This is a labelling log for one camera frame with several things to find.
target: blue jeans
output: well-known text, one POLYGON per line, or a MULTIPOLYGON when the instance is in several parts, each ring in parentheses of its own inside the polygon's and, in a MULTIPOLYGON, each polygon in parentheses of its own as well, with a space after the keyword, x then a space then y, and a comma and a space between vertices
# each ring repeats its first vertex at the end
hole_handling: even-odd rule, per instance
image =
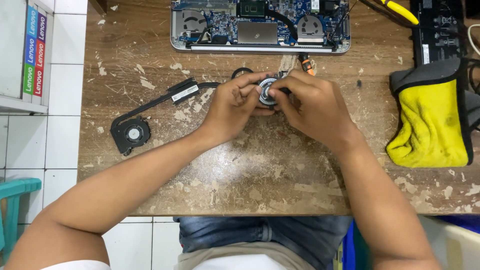
POLYGON ((174 217, 180 223, 183 252, 240 242, 276 242, 316 270, 325 270, 353 220, 315 217, 174 217))

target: blue circuit board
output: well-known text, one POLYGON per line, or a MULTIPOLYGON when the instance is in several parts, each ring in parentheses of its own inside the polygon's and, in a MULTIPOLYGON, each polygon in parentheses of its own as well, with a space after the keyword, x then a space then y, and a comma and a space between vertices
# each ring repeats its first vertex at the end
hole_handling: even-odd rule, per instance
MULTIPOLYGON (((259 23, 276 23, 279 46, 294 46, 296 40, 291 35, 290 29, 282 21, 274 16, 266 16, 265 18, 246 18, 238 17, 236 5, 240 0, 178 0, 172 1, 172 10, 195 10, 202 12, 202 15, 207 20, 212 37, 227 37, 228 42, 235 44, 238 39, 238 23, 240 22, 259 22, 259 23)), ((311 0, 268 0, 265 6, 279 14, 284 15, 297 28, 300 19, 305 15, 315 16, 322 24, 324 32, 324 46, 337 46, 343 40, 350 40, 349 22, 348 25, 344 21, 342 24, 342 17, 348 11, 348 1, 339 1, 336 6, 338 11, 335 15, 326 16, 320 15, 318 12, 312 11, 311 0)), ((198 37, 179 36, 180 41, 198 40, 198 37)))

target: tiled floor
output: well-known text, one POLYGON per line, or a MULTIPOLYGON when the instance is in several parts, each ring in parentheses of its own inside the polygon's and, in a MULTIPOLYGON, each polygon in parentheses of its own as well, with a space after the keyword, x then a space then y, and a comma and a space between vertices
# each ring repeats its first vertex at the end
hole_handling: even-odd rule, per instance
MULTIPOLYGON (((0 182, 34 177, 21 199, 19 233, 77 181, 87 0, 34 0, 54 7, 48 116, 0 115, 0 182)), ((171 217, 127 217, 103 237, 114 270, 171 270, 181 253, 171 217)))

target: screwdriver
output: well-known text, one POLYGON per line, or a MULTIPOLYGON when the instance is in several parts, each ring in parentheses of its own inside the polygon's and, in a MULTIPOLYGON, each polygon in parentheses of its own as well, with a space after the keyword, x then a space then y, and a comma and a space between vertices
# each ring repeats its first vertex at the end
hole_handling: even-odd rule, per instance
POLYGON ((315 74, 313 73, 312 64, 310 64, 310 60, 308 59, 308 53, 306 52, 301 53, 299 55, 299 60, 300 60, 301 68, 303 69, 303 71, 305 71, 306 73, 312 76, 315 76, 315 74))

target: worn wooden table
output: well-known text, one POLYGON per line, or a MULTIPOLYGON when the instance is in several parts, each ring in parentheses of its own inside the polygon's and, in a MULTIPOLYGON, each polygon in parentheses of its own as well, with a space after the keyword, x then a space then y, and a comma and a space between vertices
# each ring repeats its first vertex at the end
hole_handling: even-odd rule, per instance
MULTIPOLYGON (((242 66, 255 71, 299 67, 296 57, 288 55, 175 53, 167 0, 111 1, 108 7, 105 16, 89 9, 87 17, 79 181, 125 159, 109 133, 112 120, 164 94, 167 87, 188 77, 224 82, 242 66)), ((410 30, 361 3, 351 13, 351 29, 353 44, 346 55, 311 57, 317 76, 341 85, 352 119, 417 212, 480 213, 480 133, 472 135, 475 161, 468 167, 408 169, 394 165, 385 153, 398 126, 388 75, 413 66, 410 30)), ((129 157, 193 131, 213 92, 204 90, 178 106, 167 101, 142 113, 151 117, 152 136, 129 157)), ((348 213, 335 158, 278 113, 252 118, 237 139, 194 160, 133 214, 348 213)))

